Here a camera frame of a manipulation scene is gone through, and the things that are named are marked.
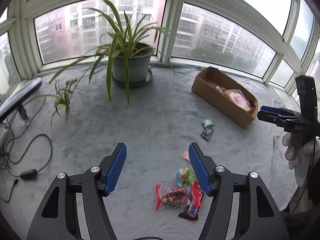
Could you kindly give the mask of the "white-gloved right hand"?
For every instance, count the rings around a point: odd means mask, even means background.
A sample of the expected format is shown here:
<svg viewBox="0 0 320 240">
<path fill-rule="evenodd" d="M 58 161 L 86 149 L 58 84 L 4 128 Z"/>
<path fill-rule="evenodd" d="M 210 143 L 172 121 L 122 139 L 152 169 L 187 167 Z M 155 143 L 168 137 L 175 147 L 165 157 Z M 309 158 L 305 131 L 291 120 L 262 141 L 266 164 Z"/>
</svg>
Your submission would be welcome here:
<svg viewBox="0 0 320 240">
<path fill-rule="evenodd" d="M 286 133 L 282 138 L 282 145 L 287 147 L 284 156 L 288 161 L 289 169 L 294 170 L 298 187 L 305 184 L 308 170 L 311 167 L 312 156 L 315 154 L 307 188 L 319 187 L 319 138 L 312 139 L 298 150 L 294 145 L 293 134 Z"/>
</svg>

